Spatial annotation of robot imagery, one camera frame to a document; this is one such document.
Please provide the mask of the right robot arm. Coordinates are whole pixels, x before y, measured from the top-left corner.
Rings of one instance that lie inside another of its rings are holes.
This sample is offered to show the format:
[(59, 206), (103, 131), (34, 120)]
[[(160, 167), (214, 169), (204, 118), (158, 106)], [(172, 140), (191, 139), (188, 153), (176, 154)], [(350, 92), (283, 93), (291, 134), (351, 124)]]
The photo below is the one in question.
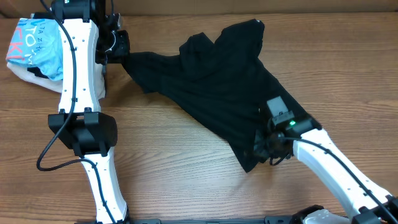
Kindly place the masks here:
[(397, 223), (397, 197), (364, 175), (309, 114), (263, 115), (264, 132), (255, 155), (272, 166), (295, 157), (338, 199), (351, 223)]

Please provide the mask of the black t-shirt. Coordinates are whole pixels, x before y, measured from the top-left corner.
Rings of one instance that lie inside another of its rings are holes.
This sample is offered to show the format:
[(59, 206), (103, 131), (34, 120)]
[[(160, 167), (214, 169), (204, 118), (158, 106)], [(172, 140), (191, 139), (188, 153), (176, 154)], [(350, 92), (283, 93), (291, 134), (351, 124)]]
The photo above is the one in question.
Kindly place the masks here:
[(308, 114), (259, 60), (264, 29), (252, 19), (223, 29), (215, 41), (200, 33), (178, 55), (131, 53), (123, 67), (145, 93), (170, 98), (227, 141), (249, 172), (260, 163), (254, 140), (261, 117), (271, 116), (268, 100), (280, 96), (294, 116)]

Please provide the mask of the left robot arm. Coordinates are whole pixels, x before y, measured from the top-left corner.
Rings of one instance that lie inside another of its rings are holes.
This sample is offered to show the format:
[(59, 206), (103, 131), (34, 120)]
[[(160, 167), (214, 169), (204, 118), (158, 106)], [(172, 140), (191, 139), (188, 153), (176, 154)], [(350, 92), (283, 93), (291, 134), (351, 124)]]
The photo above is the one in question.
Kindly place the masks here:
[(46, 10), (59, 25), (63, 53), (58, 113), (48, 116), (55, 134), (51, 142), (60, 140), (76, 157), (54, 168), (82, 164), (95, 200), (95, 223), (130, 223), (114, 164), (116, 120), (100, 106), (106, 65), (129, 55), (128, 33), (119, 14), (106, 14), (105, 1), (53, 1)]

